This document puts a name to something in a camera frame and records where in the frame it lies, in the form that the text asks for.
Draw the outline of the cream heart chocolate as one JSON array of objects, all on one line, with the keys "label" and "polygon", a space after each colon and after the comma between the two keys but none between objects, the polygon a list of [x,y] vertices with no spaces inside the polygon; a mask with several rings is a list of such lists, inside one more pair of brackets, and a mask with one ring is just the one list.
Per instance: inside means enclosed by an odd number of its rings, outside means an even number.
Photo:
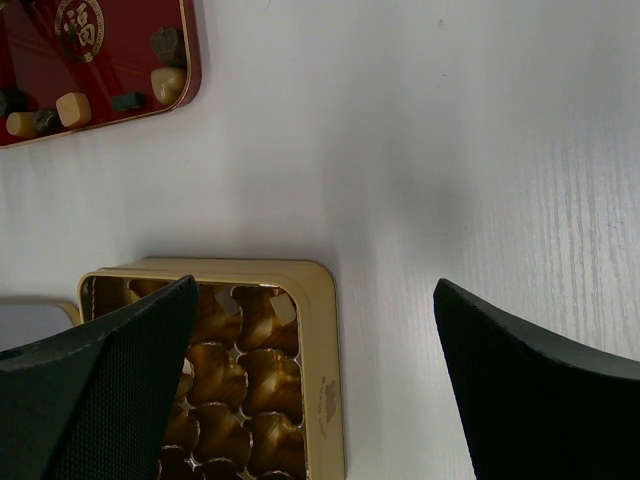
[{"label": "cream heart chocolate", "polygon": [[177,67],[163,67],[151,72],[151,85],[156,100],[165,106],[173,105],[186,85],[186,71]]}]

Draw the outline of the grey white chocolate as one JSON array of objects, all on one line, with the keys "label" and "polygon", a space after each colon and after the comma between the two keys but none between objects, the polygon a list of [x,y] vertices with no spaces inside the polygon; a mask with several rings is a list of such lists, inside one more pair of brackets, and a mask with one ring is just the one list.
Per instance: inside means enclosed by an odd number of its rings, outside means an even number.
[{"label": "grey white chocolate", "polygon": [[214,295],[214,297],[220,306],[220,309],[226,316],[234,317],[240,314],[240,307],[232,297],[230,290],[220,290]]}]

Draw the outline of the tan cylinder chocolate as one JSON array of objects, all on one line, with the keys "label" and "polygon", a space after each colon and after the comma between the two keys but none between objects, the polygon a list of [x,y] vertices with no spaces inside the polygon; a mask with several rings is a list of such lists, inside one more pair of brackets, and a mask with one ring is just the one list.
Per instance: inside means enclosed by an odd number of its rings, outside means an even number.
[{"label": "tan cylinder chocolate", "polygon": [[32,139],[37,136],[33,112],[13,112],[6,118],[6,130],[14,137]]}]

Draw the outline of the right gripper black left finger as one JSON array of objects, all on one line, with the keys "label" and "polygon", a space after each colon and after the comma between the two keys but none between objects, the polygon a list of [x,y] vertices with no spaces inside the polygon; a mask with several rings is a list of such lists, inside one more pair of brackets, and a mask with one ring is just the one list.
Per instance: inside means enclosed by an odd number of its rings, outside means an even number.
[{"label": "right gripper black left finger", "polygon": [[186,275],[1,354],[4,479],[154,479],[196,318]]}]

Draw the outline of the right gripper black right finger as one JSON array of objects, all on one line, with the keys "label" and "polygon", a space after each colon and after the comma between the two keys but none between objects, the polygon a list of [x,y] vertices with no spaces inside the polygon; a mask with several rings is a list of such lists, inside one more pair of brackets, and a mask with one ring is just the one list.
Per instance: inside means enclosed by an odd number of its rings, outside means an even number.
[{"label": "right gripper black right finger", "polygon": [[449,280],[434,315],[478,479],[636,479],[639,364]]}]

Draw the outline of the red tray lid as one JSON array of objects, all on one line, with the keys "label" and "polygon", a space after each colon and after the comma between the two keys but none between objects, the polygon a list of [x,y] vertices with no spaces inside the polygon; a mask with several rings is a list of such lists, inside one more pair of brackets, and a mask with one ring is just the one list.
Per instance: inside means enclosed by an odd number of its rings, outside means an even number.
[{"label": "red tray lid", "polygon": [[[186,85],[170,106],[152,90],[151,72],[164,65],[151,47],[161,27],[181,30],[187,65]],[[56,109],[70,92],[84,93],[92,120],[76,129],[23,139],[6,130],[2,148],[164,114],[191,102],[202,78],[196,9],[192,1],[4,1],[1,4],[1,88],[16,87],[37,100],[39,109]],[[131,91],[145,96],[142,108],[116,112],[111,98]]]}]

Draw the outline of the dark round chocolate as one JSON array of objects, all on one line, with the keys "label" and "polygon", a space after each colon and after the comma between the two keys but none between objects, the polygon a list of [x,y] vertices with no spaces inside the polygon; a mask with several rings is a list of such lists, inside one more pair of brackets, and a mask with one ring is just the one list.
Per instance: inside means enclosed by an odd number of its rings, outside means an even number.
[{"label": "dark round chocolate", "polygon": [[8,117],[15,112],[34,112],[38,107],[37,100],[16,87],[0,89],[0,116]]}]

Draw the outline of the dark crumpled chocolate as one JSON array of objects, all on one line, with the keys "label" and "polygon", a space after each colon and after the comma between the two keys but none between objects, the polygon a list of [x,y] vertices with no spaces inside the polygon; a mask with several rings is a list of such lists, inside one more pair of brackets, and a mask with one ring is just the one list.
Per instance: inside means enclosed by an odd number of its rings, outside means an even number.
[{"label": "dark crumpled chocolate", "polygon": [[39,109],[33,115],[33,129],[38,136],[55,134],[62,129],[56,109]]}]

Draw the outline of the gold chocolate box tray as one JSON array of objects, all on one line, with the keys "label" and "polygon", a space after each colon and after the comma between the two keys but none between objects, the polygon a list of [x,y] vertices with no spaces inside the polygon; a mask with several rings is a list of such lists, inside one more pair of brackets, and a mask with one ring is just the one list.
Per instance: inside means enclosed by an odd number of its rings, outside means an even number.
[{"label": "gold chocolate box tray", "polygon": [[[191,275],[199,303],[158,458],[158,479],[346,475],[335,283],[312,261],[147,258],[86,274],[82,322]],[[214,295],[230,290],[240,314]],[[296,320],[269,299],[286,293]]]}]

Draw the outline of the small dark flat chocolate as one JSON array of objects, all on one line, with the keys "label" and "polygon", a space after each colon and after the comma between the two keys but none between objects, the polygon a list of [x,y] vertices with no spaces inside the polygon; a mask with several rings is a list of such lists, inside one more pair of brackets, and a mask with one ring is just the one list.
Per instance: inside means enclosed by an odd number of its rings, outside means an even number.
[{"label": "small dark flat chocolate", "polygon": [[125,112],[145,106],[145,96],[138,91],[131,91],[111,98],[112,109],[116,112]]}]

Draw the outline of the tan square chocolate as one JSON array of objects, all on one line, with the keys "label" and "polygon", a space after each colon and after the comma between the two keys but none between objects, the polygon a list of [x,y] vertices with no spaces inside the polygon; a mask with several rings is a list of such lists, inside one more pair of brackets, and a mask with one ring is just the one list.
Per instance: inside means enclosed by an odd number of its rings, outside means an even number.
[{"label": "tan square chocolate", "polygon": [[92,110],[84,93],[70,92],[56,100],[56,110],[63,127],[76,129],[92,120]]}]

